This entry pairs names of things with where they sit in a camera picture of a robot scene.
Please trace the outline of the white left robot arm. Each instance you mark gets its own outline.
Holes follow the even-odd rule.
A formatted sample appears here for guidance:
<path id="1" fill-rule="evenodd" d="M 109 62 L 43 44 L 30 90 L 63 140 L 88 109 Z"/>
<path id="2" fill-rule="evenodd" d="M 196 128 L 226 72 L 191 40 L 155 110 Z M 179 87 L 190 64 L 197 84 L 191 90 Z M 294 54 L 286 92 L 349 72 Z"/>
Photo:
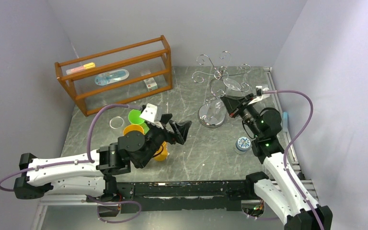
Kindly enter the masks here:
<path id="1" fill-rule="evenodd" d="M 186 142 L 190 120 L 175 122 L 172 114 L 150 109 L 140 112 L 149 127 L 147 133 L 132 130 L 118 137 L 116 143 L 84 154 L 63 158 L 40 159 L 31 153 L 20 158 L 21 175 L 13 191 L 18 199 L 37 199 L 48 194 L 82 194 L 112 201 L 117 197 L 116 175 L 143 169 L 161 150 L 164 143 Z"/>

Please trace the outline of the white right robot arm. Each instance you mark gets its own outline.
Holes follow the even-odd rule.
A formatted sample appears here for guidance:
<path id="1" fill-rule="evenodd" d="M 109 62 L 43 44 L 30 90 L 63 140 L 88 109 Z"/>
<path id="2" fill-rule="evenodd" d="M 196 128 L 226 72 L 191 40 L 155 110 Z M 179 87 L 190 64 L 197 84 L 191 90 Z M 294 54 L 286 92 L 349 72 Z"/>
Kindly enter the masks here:
<path id="1" fill-rule="evenodd" d="M 259 197 L 276 213 L 286 230 L 329 230 L 333 214 L 304 187 L 289 163 L 277 134 L 282 130 L 280 112 L 272 107 L 254 108 L 255 96 L 222 96 L 231 118 L 240 116 L 253 134 L 252 151 L 279 186 L 276 189 L 265 172 L 247 175 L 244 192 Z"/>

